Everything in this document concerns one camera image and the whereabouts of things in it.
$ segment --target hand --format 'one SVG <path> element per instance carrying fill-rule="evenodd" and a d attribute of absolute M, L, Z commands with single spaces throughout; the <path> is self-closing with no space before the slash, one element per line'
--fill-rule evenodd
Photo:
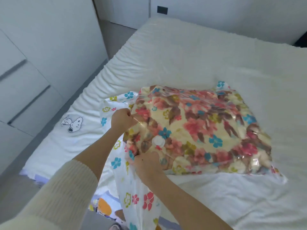
<path fill-rule="evenodd" d="M 111 128 L 116 130 L 118 133 L 123 134 L 136 123 L 137 120 L 135 120 L 133 115 L 131 115 L 130 110 L 124 108 L 114 112 L 111 119 Z"/>
<path fill-rule="evenodd" d="M 141 153 L 135 156 L 134 166 L 141 181 L 154 192 L 161 179 L 167 178 L 162 170 L 157 152 Z"/>

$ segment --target cartoon dog print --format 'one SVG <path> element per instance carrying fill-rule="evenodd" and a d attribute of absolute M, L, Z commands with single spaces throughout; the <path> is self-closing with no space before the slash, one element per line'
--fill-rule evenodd
<path fill-rule="evenodd" d="M 65 119 L 63 119 L 61 126 L 63 127 L 64 125 L 70 125 L 70 127 L 68 128 L 68 132 L 75 132 L 80 130 L 82 122 L 82 117 L 79 117 L 75 121 L 72 121 L 71 119 L 68 119 L 67 116 Z"/>

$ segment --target cream sweater sleeve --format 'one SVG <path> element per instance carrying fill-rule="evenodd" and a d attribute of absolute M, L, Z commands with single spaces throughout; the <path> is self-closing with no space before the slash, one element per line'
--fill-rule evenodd
<path fill-rule="evenodd" d="M 20 229 L 36 229 L 33 226 L 38 222 L 48 224 L 37 229 L 80 229 L 97 185 L 97 178 L 86 165 L 71 160 L 55 173 L 17 217 L 0 225 L 0 230 L 15 229 L 17 222 Z"/>

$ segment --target white bed sheet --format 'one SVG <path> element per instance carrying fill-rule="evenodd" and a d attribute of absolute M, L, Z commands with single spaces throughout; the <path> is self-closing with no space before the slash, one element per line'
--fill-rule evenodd
<path fill-rule="evenodd" d="M 150 19 L 69 109 L 67 115 L 73 121 L 83 117 L 82 129 L 72 136 L 61 127 L 62 118 L 24 169 L 30 178 L 35 174 L 51 178 L 61 165 L 97 140 L 103 134 L 98 109 L 102 99 L 154 84 L 205 89 L 224 80 L 240 92 L 271 135 L 274 162 L 288 183 L 236 174 L 171 179 L 235 229 L 306 229 L 306 59 L 306 49 L 177 19 Z M 102 177 L 97 193 L 108 189 L 116 195 L 110 167 Z M 175 222 L 166 208 L 162 216 Z"/>

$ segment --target floral blanket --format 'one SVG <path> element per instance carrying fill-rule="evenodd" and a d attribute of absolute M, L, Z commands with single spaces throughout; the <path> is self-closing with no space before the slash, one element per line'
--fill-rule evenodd
<path fill-rule="evenodd" d="M 270 137 L 223 81 L 212 90 L 142 88 L 135 113 L 144 121 L 124 135 L 130 163 L 140 153 L 157 151 L 167 174 L 277 171 Z"/>

